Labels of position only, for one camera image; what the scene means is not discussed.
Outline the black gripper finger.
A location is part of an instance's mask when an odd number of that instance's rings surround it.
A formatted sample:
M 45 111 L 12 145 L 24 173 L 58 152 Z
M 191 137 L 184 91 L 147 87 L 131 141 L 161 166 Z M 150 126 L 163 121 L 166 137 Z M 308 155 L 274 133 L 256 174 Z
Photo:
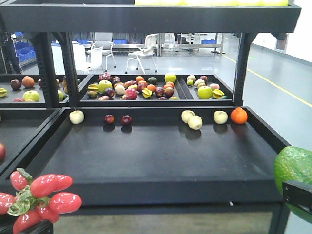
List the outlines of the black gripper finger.
M 12 234 L 13 233 L 13 222 L 5 222 L 0 226 L 1 234 Z M 43 221 L 36 224 L 24 231 L 21 234 L 53 234 L 53 224 L 49 221 Z
M 307 214 L 312 214 L 312 185 L 287 180 L 282 182 L 283 201 L 293 205 Z

